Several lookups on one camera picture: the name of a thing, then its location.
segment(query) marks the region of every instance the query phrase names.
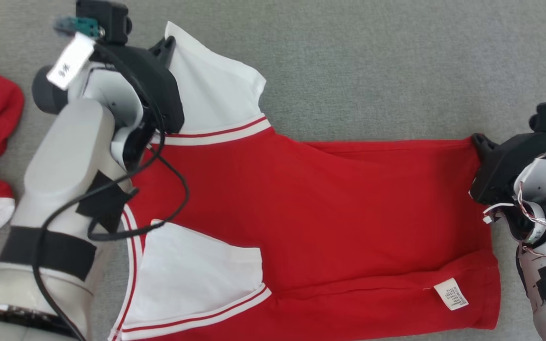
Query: white tag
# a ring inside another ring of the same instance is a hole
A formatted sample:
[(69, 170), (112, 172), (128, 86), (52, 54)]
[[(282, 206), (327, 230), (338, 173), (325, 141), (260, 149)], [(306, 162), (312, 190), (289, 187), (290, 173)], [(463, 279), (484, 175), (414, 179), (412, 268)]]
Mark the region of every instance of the white tag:
[(457, 310), (458, 308), (469, 305), (469, 302), (464, 299), (464, 296), (459, 289), (459, 285), (454, 278), (439, 283), (438, 285), (435, 285), (434, 288), (450, 310)]
[(48, 72), (47, 79), (62, 90), (67, 90), (70, 82), (82, 70), (83, 65), (94, 52), (96, 42), (82, 33), (75, 33), (73, 40), (64, 48), (62, 54)]

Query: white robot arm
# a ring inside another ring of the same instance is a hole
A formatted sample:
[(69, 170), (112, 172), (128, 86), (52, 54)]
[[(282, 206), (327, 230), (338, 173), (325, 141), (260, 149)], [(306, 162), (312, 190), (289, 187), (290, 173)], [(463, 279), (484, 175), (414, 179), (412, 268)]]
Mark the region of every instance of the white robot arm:
[(518, 242), (516, 266), (530, 300), (537, 332), (546, 341), (546, 103), (530, 121), (531, 134), (498, 145), (475, 134), (482, 166), (470, 194), (491, 205), (485, 221), (505, 216)]
[(2, 341), (90, 338), (104, 240), (127, 237), (117, 228), (135, 193), (129, 177), (155, 159), (141, 164), (156, 128), (164, 136), (184, 122), (167, 68), (173, 37), (150, 50), (126, 47), (126, 7), (78, 1), (77, 15), (96, 18), (108, 35), (67, 91), (46, 80), (50, 67), (33, 82), (37, 106), (58, 117), (28, 166), (0, 254)]
[[(27, 169), (26, 192), (0, 255), (2, 341), (90, 338), (91, 301), (108, 254), (104, 241), (129, 236), (116, 232), (134, 193), (129, 177), (155, 160), (139, 166), (155, 130), (176, 133), (184, 122), (165, 67), (173, 37), (150, 50), (124, 46), (127, 8), (110, 2), (80, 0), (77, 17), (93, 18), (100, 28), (91, 62), (67, 91), (47, 82), (47, 67), (33, 84), (37, 106), (58, 118)], [(488, 220), (496, 213), (507, 218), (535, 326), (546, 341), (546, 103), (537, 112), (532, 134), (501, 145), (473, 136), (482, 166), (470, 193), (491, 205)]]

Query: handwritten tag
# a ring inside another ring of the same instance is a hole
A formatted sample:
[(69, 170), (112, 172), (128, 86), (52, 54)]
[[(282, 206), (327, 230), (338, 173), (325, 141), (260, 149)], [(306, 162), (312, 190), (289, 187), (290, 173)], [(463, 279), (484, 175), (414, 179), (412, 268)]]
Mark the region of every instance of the handwritten tag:
[(434, 288), (450, 310), (457, 310), (469, 305), (469, 302), (464, 298), (461, 289), (459, 289), (459, 285), (454, 278), (439, 283), (438, 285), (435, 285)]
[(80, 73), (85, 62), (94, 52), (96, 42), (82, 33), (75, 33), (73, 40), (64, 48), (62, 54), (48, 72), (47, 79), (62, 90)]

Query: red shirt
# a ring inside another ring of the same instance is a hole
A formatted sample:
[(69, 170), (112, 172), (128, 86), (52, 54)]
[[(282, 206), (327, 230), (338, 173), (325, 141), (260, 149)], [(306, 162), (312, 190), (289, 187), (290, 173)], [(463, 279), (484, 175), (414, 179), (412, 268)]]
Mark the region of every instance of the red shirt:
[[(181, 47), (173, 61), (195, 53), (182, 48), (195, 43), (184, 31), (167, 33)], [(191, 199), (174, 224), (128, 241), (111, 340), (340, 341), (496, 326), (498, 264), (483, 207), (468, 196), (479, 167), (469, 140), (298, 143), (260, 113), (206, 130), (166, 138), (163, 157)], [(127, 229), (184, 196), (160, 162), (133, 182)], [(434, 289), (451, 278), (468, 302), (455, 310)]]

